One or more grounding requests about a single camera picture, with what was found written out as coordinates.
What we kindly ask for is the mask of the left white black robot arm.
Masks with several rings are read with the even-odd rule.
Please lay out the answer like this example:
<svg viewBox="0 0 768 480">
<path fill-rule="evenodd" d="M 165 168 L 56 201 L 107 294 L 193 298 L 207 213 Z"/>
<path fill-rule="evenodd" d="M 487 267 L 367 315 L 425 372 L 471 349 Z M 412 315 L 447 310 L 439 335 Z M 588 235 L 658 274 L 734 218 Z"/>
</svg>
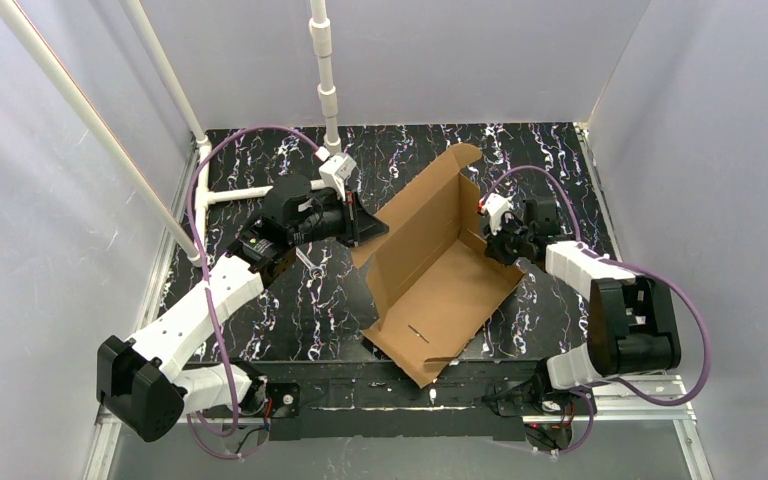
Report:
<svg viewBox="0 0 768 480">
<path fill-rule="evenodd" d="M 268 403 L 265 378 L 233 364 L 225 349 L 221 364 L 189 369 L 192 354 L 293 265 L 298 247 L 335 239 L 355 248 L 388 230 L 350 189 L 315 190 L 301 175 L 280 178 L 195 287 L 146 327 L 99 346 L 97 400 L 145 442 L 213 407 L 227 406 L 234 417 L 260 412 Z"/>
</svg>

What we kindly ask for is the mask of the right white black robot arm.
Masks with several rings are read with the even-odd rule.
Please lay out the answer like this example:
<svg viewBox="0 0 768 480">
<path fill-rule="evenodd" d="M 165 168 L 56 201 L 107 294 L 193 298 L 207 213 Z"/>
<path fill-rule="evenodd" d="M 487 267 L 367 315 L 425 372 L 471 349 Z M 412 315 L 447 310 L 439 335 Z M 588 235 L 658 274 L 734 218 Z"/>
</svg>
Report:
<svg viewBox="0 0 768 480">
<path fill-rule="evenodd" d="M 502 265 L 528 260 L 574 289 L 588 308 L 585 343 L 543 361 L 542 382 L 569 390 L 678 366 L 681 344 L 671 292 L 663 282 L 613 265 L 564 234 L 549 200 L 529 201 L 517 216 L 507 198 L 491 194 L 478 212 L 487 257 Z"/>
</svg>

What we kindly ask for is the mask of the brown cardboard box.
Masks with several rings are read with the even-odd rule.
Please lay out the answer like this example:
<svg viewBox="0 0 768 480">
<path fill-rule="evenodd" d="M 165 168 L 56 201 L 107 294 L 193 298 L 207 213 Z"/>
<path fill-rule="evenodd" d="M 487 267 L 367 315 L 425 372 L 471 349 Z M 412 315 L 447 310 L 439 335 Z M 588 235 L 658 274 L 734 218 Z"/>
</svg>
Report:
<svg viewBox="0 0 768 480">
<path fill-rule="evenodd" d="M 420 388 L 524 278 L 484 254 L 480 189 L 461 172 L 482 156 L 466 143 L 445 150 L 379 210 L 388 233 L 352 251 L 379 315 L 362 334 Z"/>
</svg>

